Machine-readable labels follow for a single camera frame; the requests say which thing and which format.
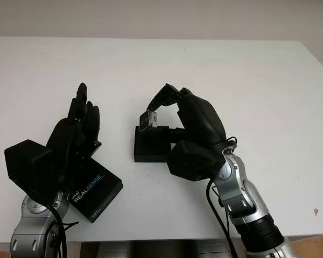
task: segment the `black block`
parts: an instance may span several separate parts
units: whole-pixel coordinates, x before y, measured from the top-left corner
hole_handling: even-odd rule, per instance
[[[121,179],[88,159],[69,179],[69,202],[94,222],[123,188]]]
[[[134,161],[135,162],[166,162],[171,150],[168,126],[149,128],[139,131],[135,127]]]
[[[52,205],[59,188],[54,153],[31,140],[5,150],[9,178],[34,201]]]

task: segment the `white wall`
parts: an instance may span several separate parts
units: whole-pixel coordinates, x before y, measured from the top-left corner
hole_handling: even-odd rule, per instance
[[[323,0],[0,0],[0,35],[300,40],[323,64]]]

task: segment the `silver robotic arm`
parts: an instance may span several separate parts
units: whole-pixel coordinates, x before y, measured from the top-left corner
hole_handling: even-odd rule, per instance
[[[223,150],[225,164],[214,179],[220,200],[242,236],[248,258],[300,258],[274,225],[269,210],[245,174],[233,147]]]
[[[53,207],[61,219],[68,210],[68,200],[58,192]],[[46,207],[25,196],[22,203],[22,218],[10,243],[13,258],[56,258],[60,242],[59,226]]]
[[[156,110],[177,104],[183,128],[157,126]],[[175,146],[170,150],[170,143]],[[190,90],[166,84],[140,116],[135,131],[136,162],[166,162],[170,173],[187,180],[210,178],[207,198],[237,257],[224,225],[209,199],[212,182],[219,203],[241,235],[248,258],[299,258],[283,237],[256,187],[247,179],[243,161],[233,154],[237,142],[226,137],[213,106]]]

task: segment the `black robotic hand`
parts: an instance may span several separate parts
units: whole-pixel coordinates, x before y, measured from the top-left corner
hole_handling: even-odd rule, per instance
[[[45,146],[25,140],[5,150],[9,178],[43,206],[52,205],[65,180],[100,147],[99,109],[87,102],[81,83],[68,117],[55,126]]]
[[[157,126],[155,111],[177,103],[184,129]],[[135,135],[136,162],[167,162],[170,173],[191,181],[212,178],[225,163],[223,150],[235,146],[228,141],[212,105],[188,89],[178,91],[166,84],[140,116]]]

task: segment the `cylindrical joint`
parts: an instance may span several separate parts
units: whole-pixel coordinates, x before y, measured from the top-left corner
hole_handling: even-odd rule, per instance
[[[253,222],[235,225],[248,252],[257,253],[273,249],[284,241],[273,218],[268,214]]]

